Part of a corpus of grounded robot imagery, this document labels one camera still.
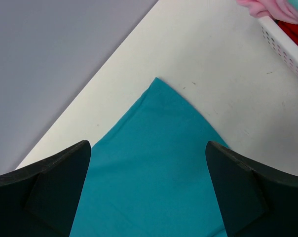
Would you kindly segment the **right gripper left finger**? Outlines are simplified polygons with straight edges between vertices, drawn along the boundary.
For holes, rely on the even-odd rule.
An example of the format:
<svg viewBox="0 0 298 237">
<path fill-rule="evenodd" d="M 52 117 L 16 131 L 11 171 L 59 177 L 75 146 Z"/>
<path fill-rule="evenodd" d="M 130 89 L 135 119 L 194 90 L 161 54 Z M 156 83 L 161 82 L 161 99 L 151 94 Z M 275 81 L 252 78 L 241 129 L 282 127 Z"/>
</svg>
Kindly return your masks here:
<svg viewBox="0 0 298 237">
<path fill-rule="evenodd" d="M 90 158 L 83 140 L 0 175 L 0 237 L 68 237 Z"/>
</svg>

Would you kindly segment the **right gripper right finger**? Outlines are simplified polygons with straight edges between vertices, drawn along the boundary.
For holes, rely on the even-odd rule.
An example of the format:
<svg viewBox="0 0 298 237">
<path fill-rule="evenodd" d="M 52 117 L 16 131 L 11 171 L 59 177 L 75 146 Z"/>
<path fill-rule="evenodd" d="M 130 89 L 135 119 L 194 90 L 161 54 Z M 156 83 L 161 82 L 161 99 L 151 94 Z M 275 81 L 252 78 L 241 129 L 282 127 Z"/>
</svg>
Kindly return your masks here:
<svg viewBox="0 0 298 237">
<path fill-rule="evenodd" d="M 208 142 L 206 161 L 229 237 L 298 237 L 298 176 Z"/>
</svg>

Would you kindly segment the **teal t-shirt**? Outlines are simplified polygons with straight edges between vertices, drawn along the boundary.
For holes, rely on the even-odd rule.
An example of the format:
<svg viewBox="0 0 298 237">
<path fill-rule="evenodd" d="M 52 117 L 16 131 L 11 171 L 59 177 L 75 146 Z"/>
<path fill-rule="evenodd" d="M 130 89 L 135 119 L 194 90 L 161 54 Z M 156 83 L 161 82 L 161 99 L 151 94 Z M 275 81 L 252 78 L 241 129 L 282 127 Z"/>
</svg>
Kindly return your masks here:
<svg viewBox="0 0 298 237">
<path fill-rule="evenodd" d="M 206 119 L 160 79 L 91 150 L 73 237 L 224 237 Z"/>
</svg>

